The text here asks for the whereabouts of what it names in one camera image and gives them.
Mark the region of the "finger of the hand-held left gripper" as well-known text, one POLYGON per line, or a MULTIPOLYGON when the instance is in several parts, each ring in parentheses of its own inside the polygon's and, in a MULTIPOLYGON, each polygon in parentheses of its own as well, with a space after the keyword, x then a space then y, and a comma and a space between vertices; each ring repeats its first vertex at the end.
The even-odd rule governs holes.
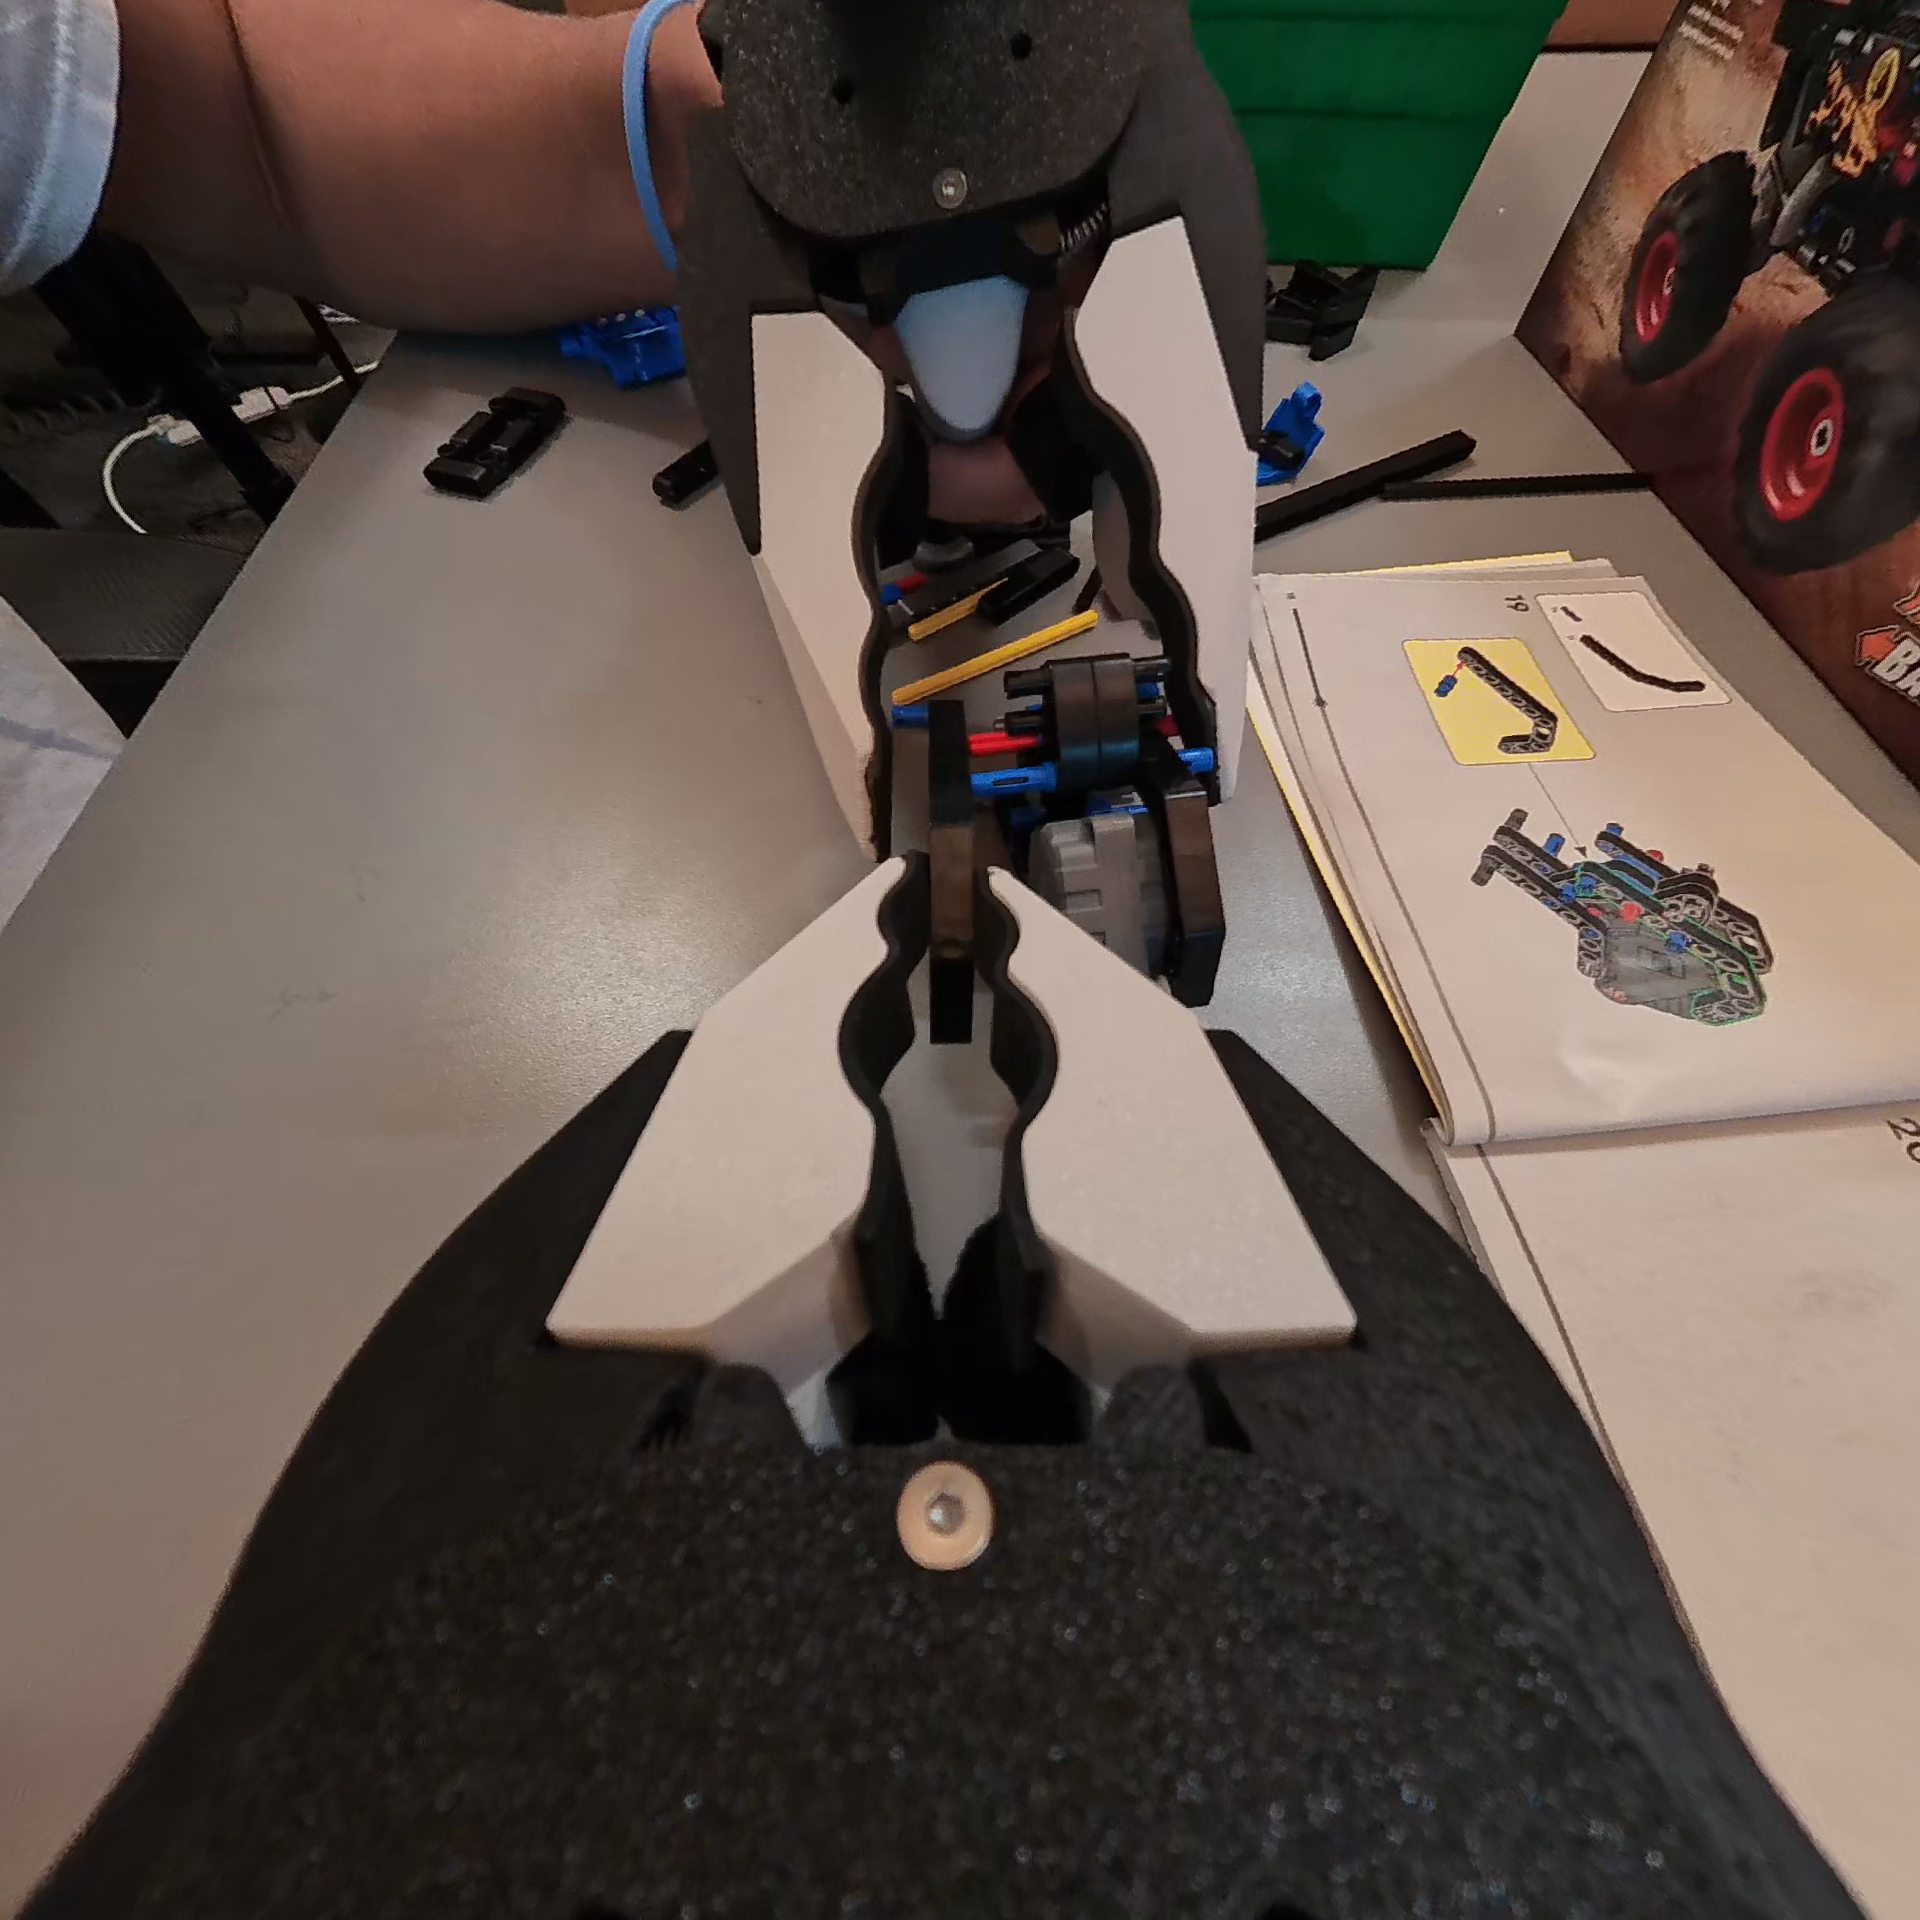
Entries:
POLYGON ((893 437, 893 386, 822 310, 752 318, 761 599, 847 825, 883 859, 879 726, 866 654, 879 628, 867 494, 893 437))
POLYGON ((1233 790, 1254 611, 1257 454, 1241 433, 1185 223, 1107 243, 1062 318, 1049 373, 1070 441, 1094 467, 1094 559, 1149 625, 1189 745, 1233 790))

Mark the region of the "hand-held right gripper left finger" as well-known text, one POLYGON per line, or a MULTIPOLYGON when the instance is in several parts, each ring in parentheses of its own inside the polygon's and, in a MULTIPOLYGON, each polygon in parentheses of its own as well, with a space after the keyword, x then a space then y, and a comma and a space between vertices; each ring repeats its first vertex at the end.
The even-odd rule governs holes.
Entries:
POLYGON ((896 855, 696 1023, 570 1266, 568 1346, 827 1372, 845 1439, 936 1428, 936 1324, 879 1090, 913 1039, 928 859, 896 855))

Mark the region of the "lego motor chassis assembly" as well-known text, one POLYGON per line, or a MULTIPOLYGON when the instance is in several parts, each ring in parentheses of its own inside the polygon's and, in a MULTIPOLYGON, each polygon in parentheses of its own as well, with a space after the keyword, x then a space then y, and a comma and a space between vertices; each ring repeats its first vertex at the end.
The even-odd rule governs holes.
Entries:
POLYGON ((1185 1005, 1214 996, 1225 908, 1211 831, 1215 756, 1190 743, 1159 655, 1011 667, 970 786, 1015 874, 1185 1005))

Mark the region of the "black bent lego beam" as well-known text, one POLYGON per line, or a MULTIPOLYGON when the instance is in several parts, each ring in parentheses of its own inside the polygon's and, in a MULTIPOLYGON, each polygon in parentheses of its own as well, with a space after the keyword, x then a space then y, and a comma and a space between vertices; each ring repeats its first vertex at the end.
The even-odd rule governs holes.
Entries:
POLYGON ((973 862, 969 721, 959 700, 928 705, 928 1039, 970 1043, 973 862))

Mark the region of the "person's left forearm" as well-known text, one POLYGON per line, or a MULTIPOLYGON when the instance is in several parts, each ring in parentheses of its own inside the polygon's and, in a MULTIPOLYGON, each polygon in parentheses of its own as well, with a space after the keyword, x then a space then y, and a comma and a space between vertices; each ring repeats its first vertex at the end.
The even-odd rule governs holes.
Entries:
POLYGON ((635 14, 128 2, 101 227, 383 326, 669 303, 622 109, 635 14))

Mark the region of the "blue lego panel piece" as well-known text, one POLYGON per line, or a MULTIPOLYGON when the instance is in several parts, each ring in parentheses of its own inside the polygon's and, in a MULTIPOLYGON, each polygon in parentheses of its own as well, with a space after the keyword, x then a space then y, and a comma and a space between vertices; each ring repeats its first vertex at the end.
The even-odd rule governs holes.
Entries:
POLYGON ((1299 382, 1264 421, 1257 441, 1254 485, 1270 490, 1293 483, 1326 437, 1318 413, 1322 393, 1299 382))

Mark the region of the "pile of assorted lego beams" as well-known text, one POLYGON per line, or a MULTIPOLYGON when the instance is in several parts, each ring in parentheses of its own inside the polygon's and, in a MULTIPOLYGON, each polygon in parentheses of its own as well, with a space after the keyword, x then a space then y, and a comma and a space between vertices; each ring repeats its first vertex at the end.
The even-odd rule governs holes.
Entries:
MULTIPOLYGON (((1374 298, 1377 269, 1333 269, 1296 263, 1265 287, 1264 333, 1272 346, 1302 346, 1314 363, 1353 346, 1359 321, 1374 298)), ((685 371, 681 318, 673 306, 622 310, 600 321, 575 321, 551 332, 566 362, 591 369, 622 390, 654 386, 685 371)), ((661 506, 677 511, 706 494, 718 481, 706 438, 655 470, 661 506)), ((975 557, 1029 542, 1038 548, 1067 547, 1062 521, 1035 521, 1011 532, 928 534, 896 583, 879 590, 883 603, 905 599, 915 579, 958 579, 975 557)))

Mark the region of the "long yellow lego axle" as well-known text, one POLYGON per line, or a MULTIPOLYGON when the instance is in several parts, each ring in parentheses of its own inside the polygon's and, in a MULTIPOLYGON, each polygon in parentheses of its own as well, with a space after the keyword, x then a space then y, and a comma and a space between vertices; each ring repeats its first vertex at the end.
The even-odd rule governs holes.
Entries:
POLYGON ((993 646, 993 650, 990 650, 985 654, 978 654, 969 661, 949 665, 949 667, 943 667, 935 675, 928 675, 922 678, 913 678, 909 683, 903 683, 903 685, 893 689, 889 700, 896 708, 926 705, 926 702, 929 702, 935 697, 941 697, 941 695, 945 695, 954 689, 979 681, 979 678, 985 678, 990 675, 995 675, 1005 667, 1018 665, 1021 661, 1032 659, 1032 655, 1046 652, 1054 645, 1080 637, 1080 636, 1089 633, 1094 627, 1098 627, 1098 619, 1101 619, 1101 612, 1097 612, 1094 609, 1074 612, 1074 614, 1070 614, 1061 621, 1054 621, 1054 625, 1045 627, 1041 631, 1032 631, 1032 633, 1021 636, 1016 641, 1007 641, 1000 646, 993 646))

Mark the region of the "black lego connector block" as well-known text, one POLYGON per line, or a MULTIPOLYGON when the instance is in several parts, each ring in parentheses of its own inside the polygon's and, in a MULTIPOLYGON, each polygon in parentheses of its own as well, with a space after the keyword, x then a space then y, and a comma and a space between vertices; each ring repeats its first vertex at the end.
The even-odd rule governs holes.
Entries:
POLYGON ((491 498, 537 458, 566 418, 561 395, 507 389, 438 446, 423 468, 423 481, 448 497, 491 498))

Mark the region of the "thin black lego axle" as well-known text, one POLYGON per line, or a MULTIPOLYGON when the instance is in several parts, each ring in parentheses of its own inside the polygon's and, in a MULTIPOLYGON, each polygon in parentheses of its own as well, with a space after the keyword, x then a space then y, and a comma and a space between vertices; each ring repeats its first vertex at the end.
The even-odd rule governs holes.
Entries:
POLYGON ((1462 476, 1462 478, 1403 478, 1381 486, 1377 498, 1391 503, 1456 503, 1473 498, 1536 498, 1536 497, 1607 497, 1650 491, 1653 478, 1643 470, 1571 470, 1571 473, 1523 473, 1523 476, 1462 476))

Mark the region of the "lego instruction booklet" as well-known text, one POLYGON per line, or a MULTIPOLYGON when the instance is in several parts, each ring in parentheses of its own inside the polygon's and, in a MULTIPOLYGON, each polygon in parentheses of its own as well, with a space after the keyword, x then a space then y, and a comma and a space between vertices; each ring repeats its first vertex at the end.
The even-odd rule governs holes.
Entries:
POLYGON ((1262 575, 1250 707, 1822 1863, 1915 1915, 1915 862, 1605 563, 1262 575))

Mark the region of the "lego set box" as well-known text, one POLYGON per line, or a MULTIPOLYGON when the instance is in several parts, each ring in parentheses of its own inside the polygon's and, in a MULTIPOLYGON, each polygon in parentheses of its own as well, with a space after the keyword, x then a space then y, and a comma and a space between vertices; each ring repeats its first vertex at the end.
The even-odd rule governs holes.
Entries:
POLYGON ((1917 780, 1917 5, 1685 5, 1517 325, 1917 780))

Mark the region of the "blue wristband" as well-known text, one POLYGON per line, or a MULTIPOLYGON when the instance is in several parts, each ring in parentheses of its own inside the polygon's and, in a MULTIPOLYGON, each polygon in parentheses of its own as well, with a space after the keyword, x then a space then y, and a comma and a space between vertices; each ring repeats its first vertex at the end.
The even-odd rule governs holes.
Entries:
POLYGON ((687 130, 721 101, 696 5, 649 2, 635 14, 618 101, 639 214, 663 275, 677 276, 677 235, 687 203, 687 130))

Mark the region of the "green plastic bin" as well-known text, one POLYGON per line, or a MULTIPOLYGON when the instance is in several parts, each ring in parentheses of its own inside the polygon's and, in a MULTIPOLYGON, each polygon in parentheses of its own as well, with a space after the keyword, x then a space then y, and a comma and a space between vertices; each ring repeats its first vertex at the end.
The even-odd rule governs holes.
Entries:
POLYGON ((1561 2, 1190 2, 1270 263, 1422 269, 1561 2))

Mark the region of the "person's white shirt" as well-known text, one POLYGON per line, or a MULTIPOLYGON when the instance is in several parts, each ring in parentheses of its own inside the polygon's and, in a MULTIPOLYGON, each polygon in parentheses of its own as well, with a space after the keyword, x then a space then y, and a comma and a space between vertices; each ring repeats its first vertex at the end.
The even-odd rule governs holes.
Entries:
MULTIPOLYGON (((112 2, 2 7, 2 293, 79 247, 105 191, 118 83, 112 2)), ((2 917, 105 780, 123 735, 2 605, 2 917)))

